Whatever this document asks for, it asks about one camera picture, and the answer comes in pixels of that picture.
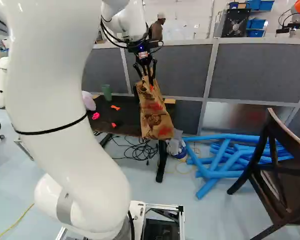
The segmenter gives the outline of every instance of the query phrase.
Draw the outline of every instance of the wooden chair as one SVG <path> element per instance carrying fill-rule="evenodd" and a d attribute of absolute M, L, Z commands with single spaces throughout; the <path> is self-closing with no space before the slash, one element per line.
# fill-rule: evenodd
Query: wooden chair
<path fill-rule="evenodd" d="M 260 240 L 286 224 L 300 225 L 300 138 L 294 135 L 275 115 L 268 110 L 268 118 L 261 132 L 251 161 L 243 174 L 227 191 L 234 194 L 249 179 L 273 225 L 253 237 Z M 258 165 L 269 139 L 270 164 Z M 294 157 L 278 162 L 275 140 Z"/>

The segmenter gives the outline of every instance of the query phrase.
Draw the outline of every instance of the table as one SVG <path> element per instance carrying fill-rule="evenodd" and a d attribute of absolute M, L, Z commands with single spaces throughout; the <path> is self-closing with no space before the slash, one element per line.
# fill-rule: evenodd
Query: table
<path fill-rule="evenodd" d="M 93 131 L 141 137 L 140 107 L 138 101 L 133 96 L 112 96 L 112 101 L 108 102 L 104 96 L 101 95 L 95 98 L 94 102 L 96 104 L 96 111 L 88 112 L 89 122 Z M 112 105 L 120 107 L 120 110 L 116 111 L 111 108 Z M 175 104 L 169 103 L 165 106 L 173 121 Z M 97 120 L 92 120 L 92 116 L 95 112 L 98 112 L 100 117 Z M 111 123 L 115 123 L 117 127 L 113 128 Z M 111 135 L 107 135 L 100 144 L 104 147 L 109 139 L 111 139 Z M 156 181 L 161 183 L 163 181 L 168 153 L 166 151 L 167 144 L 165 141 L 159 140 L 158 146 L 160 160 Z"/>

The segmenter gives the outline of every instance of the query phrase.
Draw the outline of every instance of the floor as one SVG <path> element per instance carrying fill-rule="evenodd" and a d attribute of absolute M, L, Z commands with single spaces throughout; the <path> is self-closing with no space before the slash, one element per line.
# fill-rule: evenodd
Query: floor
<path fill-rule="evenodd" d="M 17 138 L 4 110 L 0 110 L 0 233 L 12 225 L 33 203 L 33 190 L 44 174 L 36 164 L 14 144 Z M 197 146 L 202 156 L 209 156 L 209 147 Z M 124 147 L 110 142 L 106 150 L 112 157 L 121 157 Z M 145 162 L 121 159 L 118 165 L 130 181 L 133 199 L 146 203 L 180 204 L 185 207 L 185 235 L 187 240 L 247 240 L 271 224 L 270 218 L 257 198 L 252 186 L 247 183 L 240 193 L 229 196 L 226 190 L 234 180 L 221 180 L 202 200 L 195 197 L 202 186 L 190 166 L 169 158 L 164 181 L 155 182 L 157 156 L 149 165 Z M 34 206 L 21 223 L 8 232 L 4 240 L 54 240 L 60 223 L 45 216 Z M 300 240 L 300 227 L 287 226 L 266 239 Z"/>

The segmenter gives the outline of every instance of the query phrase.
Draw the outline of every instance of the blue storage box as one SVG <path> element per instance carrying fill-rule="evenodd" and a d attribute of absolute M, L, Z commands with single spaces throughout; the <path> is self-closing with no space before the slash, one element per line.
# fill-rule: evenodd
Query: blue storage box
<path fill-rule="evenodd" d="M 246 3 L 249 3 L 246 5 L 247 9 L 251 9 L 251 10 L 259 10 L 260 7 L 260 0 L 249 0 L 249 1 L 245 1 Z"/>
<path fill-rule="evenodd" d="M 248 30 L 247 31 L 247 34 L 248 34 L 248 37 L 250 38 L 255 38 L 255 37 L 263 37 L 263 33 L 264 33 L 264 30 Z"/>
<path fill-rule="evenodd" d="M 239 6 L 239 2 L 235 2 L 235 1 L 233 1 L 233 2 L 229 2 L 229 7 L 230 7 L 230 9 L 237 9 L 238 8 L 238 6 Z"/>
<path fill-rule="evenodd" d="M 260 2 L 260 11 L 271 11 L 274 1 L 261 1 Z"/>
<path fill-rule="evenodd" d="M 262 29 L 264 27 L 264 19 L 252 19 L 250 29 Z"/>
<path fill-rule="evenodd" d="M 248 22 L 246 23 L 246 28 L 249 29 L 251 28 L 252 20 L 249 19 Z"/>

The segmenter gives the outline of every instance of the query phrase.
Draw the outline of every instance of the brown paper bag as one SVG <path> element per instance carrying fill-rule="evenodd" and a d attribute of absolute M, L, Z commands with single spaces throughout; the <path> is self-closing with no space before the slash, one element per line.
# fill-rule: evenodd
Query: brown paper bag
<path fill-rule="evenodd" d="M 148 76 L 136 83 L 141 107 L 142 137 L 166 140 L 173 137 L 173 123 L 167 112 L 157 81 L 150 86 Z"/>

